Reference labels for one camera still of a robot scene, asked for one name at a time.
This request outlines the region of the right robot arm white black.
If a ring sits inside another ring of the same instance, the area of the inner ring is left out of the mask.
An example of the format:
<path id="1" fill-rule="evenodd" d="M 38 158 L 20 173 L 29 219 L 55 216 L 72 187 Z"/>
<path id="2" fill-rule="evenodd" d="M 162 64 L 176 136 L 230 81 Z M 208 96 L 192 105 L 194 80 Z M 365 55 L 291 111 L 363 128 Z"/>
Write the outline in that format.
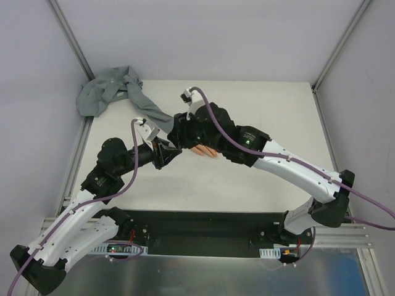
<path id="1" fill-rule="evenodd" d="M 236 125 L 225 109 L 214 103 L 210 106 L 217 125 L 204 106 L 193 115 L 178 113 L 173 118 L 168 140 L 179 149 L 197 144 L 207 146 L 233 163 L 272 173 L 310 194 L 308 201 L 285 211 L 278 224 L 264 229 L 267 239 L 289 245 L 314 226 L 341 226 L 349 205 L 349 188 L 355 178 L 353 172 L 338 173 L 309 163 L 303 165 L 268 134 L 252 126 Z"/>

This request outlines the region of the mannequin hand with pink nails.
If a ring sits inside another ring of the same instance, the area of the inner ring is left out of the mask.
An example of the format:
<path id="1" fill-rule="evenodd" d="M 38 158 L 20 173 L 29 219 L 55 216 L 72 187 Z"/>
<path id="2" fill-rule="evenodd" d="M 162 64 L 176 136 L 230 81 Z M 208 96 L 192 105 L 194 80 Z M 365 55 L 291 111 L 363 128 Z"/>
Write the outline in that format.
<path id="1" fill-rule="evenodd" d="M 210 158 L 218 158 L 218 153 L 216 150 L 210 148 L 210 147 L 206 147 L 203 145 L 196 145 L 192 148 L 190 148 L 190 151 L 199 155 L 199 156 L 208 156 Z"/>

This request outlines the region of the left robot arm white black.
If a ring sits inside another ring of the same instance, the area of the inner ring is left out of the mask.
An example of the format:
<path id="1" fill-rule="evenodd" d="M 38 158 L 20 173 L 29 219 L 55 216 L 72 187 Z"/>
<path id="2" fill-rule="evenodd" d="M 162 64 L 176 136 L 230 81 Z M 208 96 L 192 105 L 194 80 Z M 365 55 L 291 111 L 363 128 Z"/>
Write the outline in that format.
<path id="1" fill-rule="evenodd" d="M 180 149 L 160 138 L 132 149 L 119 138 L 106 140 L 75 200 L 36 241 L 12 249 L 17 270 L 41 295 L 49 295 L 96 246 L 110 239 L 129 239 L 136 232 L 132 218 L 117 207 L 104 209 L 124 187 L 122 176 L 150 163 L 159 170 L 180 154 Z"/>

